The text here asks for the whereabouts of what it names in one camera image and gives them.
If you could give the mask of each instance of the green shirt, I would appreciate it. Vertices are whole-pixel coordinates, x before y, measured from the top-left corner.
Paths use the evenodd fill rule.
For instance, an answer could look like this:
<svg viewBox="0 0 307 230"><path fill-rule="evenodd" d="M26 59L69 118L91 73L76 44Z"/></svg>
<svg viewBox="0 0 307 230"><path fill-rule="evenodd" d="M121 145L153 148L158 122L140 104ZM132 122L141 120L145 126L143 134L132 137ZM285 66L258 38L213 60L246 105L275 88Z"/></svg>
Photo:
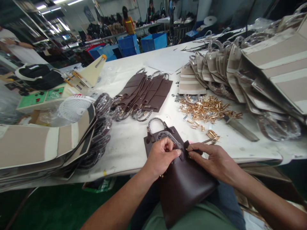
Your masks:
<svg viewBox="0 0 307 230"><path fill-rule="evenodd" d="M143 230L166 230L161 204L159 203L143 226ZM171 230L237 230L230 220L213 204L205 201L196 205L183 216Z"/></svg>

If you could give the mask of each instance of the fluorescent light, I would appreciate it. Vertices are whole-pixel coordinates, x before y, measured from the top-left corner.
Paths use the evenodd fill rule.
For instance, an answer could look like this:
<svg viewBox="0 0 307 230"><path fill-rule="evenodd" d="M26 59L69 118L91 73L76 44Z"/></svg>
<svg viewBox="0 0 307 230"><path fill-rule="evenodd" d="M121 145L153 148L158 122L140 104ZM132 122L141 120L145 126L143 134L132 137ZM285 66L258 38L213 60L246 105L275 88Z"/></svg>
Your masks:
<svg viewBox="0 0 307 230"><path fill-rule="evenodd" d="M61 31L57 29L55 26L51 25L51 27L55 30L55 32L60 33Z"/></svg>
<svg viewBox="0 0 307 230"><path fill-rule="evenodd" d="M78 2L81 2L81 1L83 1L83 0L74 1L74 2L68 3L68 5L73 5L73 4L78 3Z"/></svg>
<svg viewBox="0 0 307 230"><path fill-rule="evenodd" d="M41 9L44 9L44 8L46 8L46 6L45 5L41 5L41 6L37 7L36 9L41 10Z"/></svg>
<svg viewBox="0 0 307 230"><path fill-rule="evenodd" d="M55 9L53 9L53 10L46 11L46 12L42 13L42 15L47 14L47 13L50 13L50 12L52 12L52 11L59 10L59 9L61 9L61 8L59 7L59 8L55 8Z"/></svg>
<svg viewBox="0 0 307 230"><path fill-rule="evenodd" d="M53 3L54 3L54 4L58 4L58 3L61 3L61 2L65 2L65 1L67 1L67 0L56 0L56 1L54 1Z"/></svg>
<svg viewBox="0 0 307 230"><path fill-rule="evenodd" d="M70 30L70 28L65 25L59 18L57 18L57 20L61 23L61 25L64 27L65 30Z"/></svg>

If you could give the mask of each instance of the small white fan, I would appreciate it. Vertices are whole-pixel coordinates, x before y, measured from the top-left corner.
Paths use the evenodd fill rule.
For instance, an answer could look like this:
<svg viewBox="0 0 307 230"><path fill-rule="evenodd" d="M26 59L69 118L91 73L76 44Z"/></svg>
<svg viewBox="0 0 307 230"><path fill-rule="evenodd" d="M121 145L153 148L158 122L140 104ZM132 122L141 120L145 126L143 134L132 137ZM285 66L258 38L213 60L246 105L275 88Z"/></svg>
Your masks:
<svg viewBox="0 0 307 230"><path fill-rule="evenodd" d="M60 106L59 112L62 117L72 122L77 122L84 112L89 108L91 103L94 103L95 99L82 96L75 95L65 99Z"/></svg>

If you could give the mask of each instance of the hand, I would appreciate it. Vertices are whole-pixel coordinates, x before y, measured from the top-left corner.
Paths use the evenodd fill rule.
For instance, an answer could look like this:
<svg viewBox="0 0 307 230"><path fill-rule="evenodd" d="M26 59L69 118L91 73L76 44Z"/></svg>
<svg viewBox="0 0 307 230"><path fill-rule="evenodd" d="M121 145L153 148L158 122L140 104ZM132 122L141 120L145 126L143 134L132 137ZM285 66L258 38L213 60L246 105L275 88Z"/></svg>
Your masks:
<svg viewBox="0 0 307 230"><path fill-rule="evenodd" d="M165 173L170 163L180 156L181 150L174 149L174 143L168 137L163 138L153 144L148 159L143 167L143 171L157 180Z"/></svg>
<svg viewBox="0 0 307 230"><path fill-rule="evenodd" d="M187 148L191 158L201 165L207 172L218 180L233 187L241 182L246 173L235 163L225 150L218 145L206 145L202 143L190 144ZM193 150L201 150L209 155L208 159L203 158Z"/></svg>
<svg viewBox="0 0 307 230"><path fill-rule="evenodd" d="M8 39L8 38L5 38L5 44L7 45L16 45L16 42L14 40L11 40L11 39Z"/></svg>

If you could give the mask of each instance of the right hand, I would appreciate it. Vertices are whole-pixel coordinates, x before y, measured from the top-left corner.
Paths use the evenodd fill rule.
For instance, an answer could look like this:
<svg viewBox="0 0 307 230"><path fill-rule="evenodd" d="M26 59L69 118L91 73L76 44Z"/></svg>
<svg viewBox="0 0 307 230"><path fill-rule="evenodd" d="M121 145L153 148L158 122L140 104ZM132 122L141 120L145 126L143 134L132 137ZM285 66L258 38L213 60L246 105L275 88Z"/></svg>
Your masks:
<svg viewBox="0 0 307 230"><path fill-rule="evenodd" d="M205 159L193 150L206 152L209 158ZM237 187L246 175L221 146L194 143L189 145L187 151L191 158L212 176L233 187Z"/></svg>

